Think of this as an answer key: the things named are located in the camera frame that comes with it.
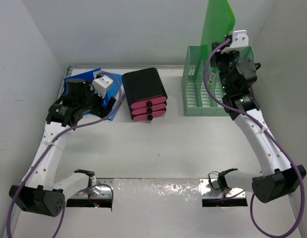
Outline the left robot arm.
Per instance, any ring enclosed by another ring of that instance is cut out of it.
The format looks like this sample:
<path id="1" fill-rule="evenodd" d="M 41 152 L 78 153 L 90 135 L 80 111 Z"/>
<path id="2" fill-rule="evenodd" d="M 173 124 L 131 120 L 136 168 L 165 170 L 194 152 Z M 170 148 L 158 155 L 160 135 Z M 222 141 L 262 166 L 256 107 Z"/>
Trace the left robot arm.
<path id="1" fill-rule="evenodd" d="M 22 211 L 51 217 L 59 215 L 65 202 L 91 185 L 94 172 L 78 169 L 71 176 L 54 182 L 63 150 L 78 122 L 86 113 L 107 119 L 116 109 L 115 97 L 107 97 L 112 80 L 101 77 L 88 81 L 67 79 L 61 96 L 49 107 L 40 146 L 19 185 L 12 185 L 12 205 Z"/>

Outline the pink top drawer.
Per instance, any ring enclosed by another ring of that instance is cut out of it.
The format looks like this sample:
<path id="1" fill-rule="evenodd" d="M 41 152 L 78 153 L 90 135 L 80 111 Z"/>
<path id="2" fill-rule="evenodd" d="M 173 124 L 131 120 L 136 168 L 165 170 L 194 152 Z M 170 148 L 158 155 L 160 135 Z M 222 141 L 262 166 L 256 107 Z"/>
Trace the pink top drawer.
<path id="1" fill-rule="evenodd" d="M 151 104 L 151 105 L 160 104 L 160 103 L 165 102 L 166 100 L 167 100 L 167 96 L 149 98 L 149 99 L 145 99 L 145 100 L 141 100 L 141 101 L 132 103 L 130 105 L 130 108 L 135 110 L 135 109 L 147 107 L 148 104 Z"/>

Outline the blue plastic folder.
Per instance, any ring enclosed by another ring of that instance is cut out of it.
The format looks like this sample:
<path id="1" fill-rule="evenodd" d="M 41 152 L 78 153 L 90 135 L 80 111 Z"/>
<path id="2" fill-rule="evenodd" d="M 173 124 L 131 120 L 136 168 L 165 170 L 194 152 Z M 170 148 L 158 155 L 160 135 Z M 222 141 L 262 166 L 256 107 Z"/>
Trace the blue plastic folder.
<path id="1" fill-rule="evenodd" d="M 68 79 L 84 79 L 92 83 L 98 73 L 101 72 L 100 68 L 96 69 L 74 69 L 70 76 L 63 80 L 64 86 L 66 86 L 66 81 Z"/>

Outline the green plastic folder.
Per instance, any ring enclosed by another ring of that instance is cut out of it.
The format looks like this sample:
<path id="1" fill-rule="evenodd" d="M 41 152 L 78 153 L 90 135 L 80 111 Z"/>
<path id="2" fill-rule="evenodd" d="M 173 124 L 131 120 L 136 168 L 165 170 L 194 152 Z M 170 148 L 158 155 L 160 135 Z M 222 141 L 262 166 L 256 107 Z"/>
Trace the green plastic folder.
<path id="1" fill-rule="evenodd" d="M 202 84 L 204 66 L 212 52 L 212 43 L 225 41 L 233 30 L 235 17 L 227 0 L 210 0 L 207 5 L 202 37 L 200 41 L 201 62 L 196 82 Z"/>

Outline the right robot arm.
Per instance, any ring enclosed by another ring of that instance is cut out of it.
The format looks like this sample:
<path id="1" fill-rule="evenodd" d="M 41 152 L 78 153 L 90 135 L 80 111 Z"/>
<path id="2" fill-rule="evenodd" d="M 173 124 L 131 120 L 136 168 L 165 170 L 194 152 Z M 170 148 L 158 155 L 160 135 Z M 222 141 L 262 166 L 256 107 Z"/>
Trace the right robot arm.
<path id="1" fill-rule="evenodd" d="M 296 166 L 276 141 L 264 123 L 259 103 L 250 90 L 261 65 L 240 58 L 239 51 L 230 50 L 230 46 L 229 40 L 213 43 L 205 66 L 218 68 L 225 95 L 222 100 L 215 101 L 224 107 L 244 133 L 261 171 L 259 174 L 244 173 L 236 168 L 222 171 L 217 179 L 219 189 L 242 188 L 253 193 L 262 203 L 289 195 L 297 188 L 304 192 L 303 179 L 307 174 L 304 166 Z"/>

